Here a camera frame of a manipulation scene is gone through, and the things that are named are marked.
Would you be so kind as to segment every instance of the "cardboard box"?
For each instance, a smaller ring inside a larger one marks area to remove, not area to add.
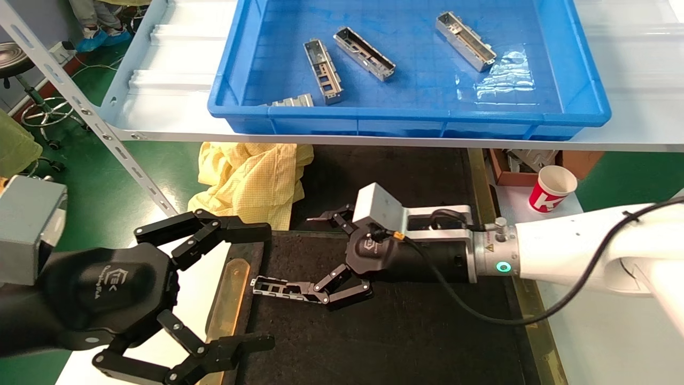
[[[584,179],[603,156],[603,151],[559,151],[556,164],[570,170],[577,179]],[[501,149],[489,149],[492,171],[498,186],[534,186],[537,173],[512,173],[508,157]]]

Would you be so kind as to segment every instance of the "green led ring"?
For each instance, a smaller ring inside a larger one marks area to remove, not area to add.
[[[511,271],[511,264],[508,262],[501,261],[497,263],[497,270],[501,271],[502,273],[508,273]]]

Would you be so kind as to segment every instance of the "power strip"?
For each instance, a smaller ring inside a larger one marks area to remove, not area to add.
[[[50,48],[50,54],[57,60],[57,63],[63,66],[74,57],[76,51],[67,49],[64,42],[57,42],[54,47]]]

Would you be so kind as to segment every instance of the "chair wheel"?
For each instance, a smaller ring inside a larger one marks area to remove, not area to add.
[[[66,169],[66,166],[64,166],[64,163],[61,162],[50,162],[50,167],[52,167],[53,170],[57,173],[61,173]]]
[[[62,148],[62,146],[60,145],[60,142],[58,140],[48,140],[47,145],[50,146],[50,148],[53,150],[58,150],[58,149]]]

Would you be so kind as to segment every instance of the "brass strip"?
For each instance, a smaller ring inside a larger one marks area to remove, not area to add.
[[[473,191],[477,204],[477,215],[480,223],[493,223],[496,218],[494,200],[489,188],[489,172],[484,162],[484,152],[481,149],[468,149],[468,159],[473,179]],[[513,278],[516,297],[523,316],[531,316],[544,311],[542,297],[537,283],[531,280]],[[563,365],[558,356],[553,333],[549,322],[544,320],[525,327],[527,337],[532,348],[534,363],[537,367],[539,380],[542,385],[567,385],[568,380]]]
[[[213,314],[209,322],[207,342],[235,333],[237,316],[242,305],[242,293],[247,286],[250,264],[242,258],[236,258],[226,264]],[[223,373],[211,373],[199,381],[199,385],[220,385]]]

